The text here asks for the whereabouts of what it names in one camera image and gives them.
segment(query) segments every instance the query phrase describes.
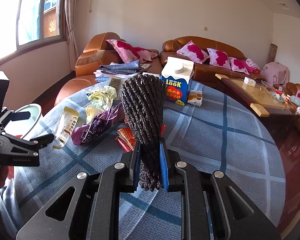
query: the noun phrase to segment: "white bottle cap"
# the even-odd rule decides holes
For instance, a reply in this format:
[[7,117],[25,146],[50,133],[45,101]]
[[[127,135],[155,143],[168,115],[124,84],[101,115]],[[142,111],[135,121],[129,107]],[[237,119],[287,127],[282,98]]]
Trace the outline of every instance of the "white bottle cap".
[[180,73],[182,73],[183,72],[183,64],[176,64],[176,65],[174,65],[174,72],[175,72],[175,74],[180,74]]

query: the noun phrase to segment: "pink floral pillow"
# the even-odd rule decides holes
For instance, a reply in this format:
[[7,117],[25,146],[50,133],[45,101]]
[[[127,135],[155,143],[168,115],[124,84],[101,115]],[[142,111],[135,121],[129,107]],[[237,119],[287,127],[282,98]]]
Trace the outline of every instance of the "pink floral pillow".
[[128,43],[124,41],[117,41],[117,40],[106,40],[109,42],[113,48],[118,52],[120,58],[123,60],[124,63],[130,63],[132,61],[139,60],[140,63],[144,63],[143,60],[138,52]]
[[231,70],[232,71],[237,71],[237,72],[243,72],[247,75],[249,75],[248,70],[246,69],[244,63],[242,62],[242,60],[239,60],[237,58],[234,57],[229,57],[229,61],[231,64]]
[[207,49],[210,55],[210,65],[231,70],[228,55],[216,49]]
[[157,57],[158,55],[148,49],[144,49],[140,47],[133,47],[133,48],[136,50],[139,56],[146,61],[152,61],[152,59]]
[[183,46],[183,48],[177,50],[177,53],[186,56],[191,61],[199,64],[202,64],[209,58],[209,55],[195,45],[192,41],[189,41]]
[[258,73],[258,74],[260,74],[260,68],[259,68],[259,66],[256,64],[256,63],[254,63],[251,59],[247,59],[246,60],[246,68],[247,68],[247,70],[250,72],[250,73]]

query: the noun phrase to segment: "window frame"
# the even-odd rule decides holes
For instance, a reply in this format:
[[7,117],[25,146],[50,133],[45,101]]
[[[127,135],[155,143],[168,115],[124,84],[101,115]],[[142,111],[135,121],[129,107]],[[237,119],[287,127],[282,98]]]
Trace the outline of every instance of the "window frame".
[[27,53],[29,51],[66,41],[66,26],[65,26],[65,0],[59,0],[59,19],[58,19],[58,28],[59,28],[59,35],[51,36],[51,37],[46,37],[44,38],[44,29],[43,29],[43,16],[44,16],[44,3],[45,0],[41,0],[40,3],[40,13],[39,13],[39,39],[35,41],[30,41],[28,43],[19,45],[19,38],[18,38],[18,22],[20,18],[20,9],[21,9],[21,2],[22,0],[19,0],[18,4],[18,11],[17,11],[17,18],[16,18],[16,45],[17,45],[17,50],[3,58],[0,59],[0,65],[12,60],[15,57],[18,57],[24,53]]

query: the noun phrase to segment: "small white box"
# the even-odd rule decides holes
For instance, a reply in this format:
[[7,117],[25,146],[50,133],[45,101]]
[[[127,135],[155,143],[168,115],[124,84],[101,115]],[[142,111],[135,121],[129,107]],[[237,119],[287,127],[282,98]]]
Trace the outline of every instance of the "small white box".
[[252,87],[256,86],[256,82],[253,79],[248,78],[248,77],[245,77],[243,82]]
[[191,90],[188,96],[188,103],[200,107],[202,104],[202,91]]

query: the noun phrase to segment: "window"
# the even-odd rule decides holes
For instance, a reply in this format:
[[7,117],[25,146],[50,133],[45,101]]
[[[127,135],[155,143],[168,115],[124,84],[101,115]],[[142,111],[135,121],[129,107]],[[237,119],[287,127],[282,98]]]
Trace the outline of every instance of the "window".
[[0,0],[0,59],[62,39],[64,0]]

